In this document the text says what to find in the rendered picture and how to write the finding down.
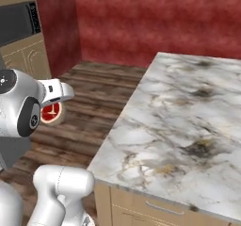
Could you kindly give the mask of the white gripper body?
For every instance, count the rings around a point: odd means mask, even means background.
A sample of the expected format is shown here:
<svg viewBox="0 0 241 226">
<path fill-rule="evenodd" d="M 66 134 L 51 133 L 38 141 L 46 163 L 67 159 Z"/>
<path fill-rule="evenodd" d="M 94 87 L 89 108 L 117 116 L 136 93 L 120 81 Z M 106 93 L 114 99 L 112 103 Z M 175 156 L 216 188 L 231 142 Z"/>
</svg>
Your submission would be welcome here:
<svg viewBox="0 0 241 226">
<path fill-rule="evenodd" d="M 67 101 L 74 97 L 74 90 L 72 86 L 66 83 L 62 83 L 61 87 L 62 87 L 62 101 Z"/>
</svg>

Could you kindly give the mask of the tan drawer front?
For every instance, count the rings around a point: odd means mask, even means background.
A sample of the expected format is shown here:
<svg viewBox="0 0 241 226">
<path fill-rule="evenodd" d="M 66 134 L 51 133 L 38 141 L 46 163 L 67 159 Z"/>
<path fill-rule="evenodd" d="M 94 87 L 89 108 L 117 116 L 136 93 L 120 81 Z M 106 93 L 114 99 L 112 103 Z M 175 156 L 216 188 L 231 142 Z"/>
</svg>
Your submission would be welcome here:
<svg viewBox="0 0 241 226">
<path fill-rule="evenodd" d="M 185 212 L 185 214 L 175 216 L 155 210 L 147 206 L 145 201 L 175 212 Z M 122 189 L 111 189 L 111 203 L 114 226 L 234 226 L 228 220 L 209 217 L 182 206 Z"/>
</svg>

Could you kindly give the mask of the tan cupboard run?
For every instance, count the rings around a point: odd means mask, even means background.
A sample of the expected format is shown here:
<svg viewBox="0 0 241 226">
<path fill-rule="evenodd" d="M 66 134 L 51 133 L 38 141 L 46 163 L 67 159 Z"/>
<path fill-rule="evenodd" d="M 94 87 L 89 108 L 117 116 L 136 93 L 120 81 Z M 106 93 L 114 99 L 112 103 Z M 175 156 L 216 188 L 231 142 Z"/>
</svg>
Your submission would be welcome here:
<svg viewBox="0 0 241 226">
<path fill-rule="evenodd" d="M 36 0 L 0 0 L 0 7 Z M 36 79 L 52 77 L 42 31 L 28 38 L 0 47 L 7 68 L 28 73 Z"/>
</svg>

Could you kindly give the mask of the red raw steak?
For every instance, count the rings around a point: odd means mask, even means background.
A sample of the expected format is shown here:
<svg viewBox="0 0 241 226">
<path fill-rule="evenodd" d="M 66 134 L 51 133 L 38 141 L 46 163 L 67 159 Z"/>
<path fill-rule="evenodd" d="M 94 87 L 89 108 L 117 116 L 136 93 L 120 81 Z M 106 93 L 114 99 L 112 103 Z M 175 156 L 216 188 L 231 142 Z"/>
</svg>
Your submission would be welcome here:
<svg viewBox="0 0 241 226">
<path fill-rule="evenodd" d="M 40 112 L 40 120 L 47 125 L 57 125 L 63 121 L 64 110 L 62 103 L 55 103 L 44 107 Z"/>
</svg>

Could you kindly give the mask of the black microwave oven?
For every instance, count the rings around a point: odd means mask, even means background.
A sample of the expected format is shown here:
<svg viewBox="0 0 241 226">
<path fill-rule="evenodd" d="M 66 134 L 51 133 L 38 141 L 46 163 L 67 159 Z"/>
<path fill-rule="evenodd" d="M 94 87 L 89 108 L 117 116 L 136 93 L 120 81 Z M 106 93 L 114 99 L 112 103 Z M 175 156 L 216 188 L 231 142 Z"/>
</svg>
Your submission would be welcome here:
<svg viewBox="0 0 241 226">
<path fill-rule="evenodd" d="M 0 47 L 41 32 L 34 1 L 0 7 Z"/>
</svg>

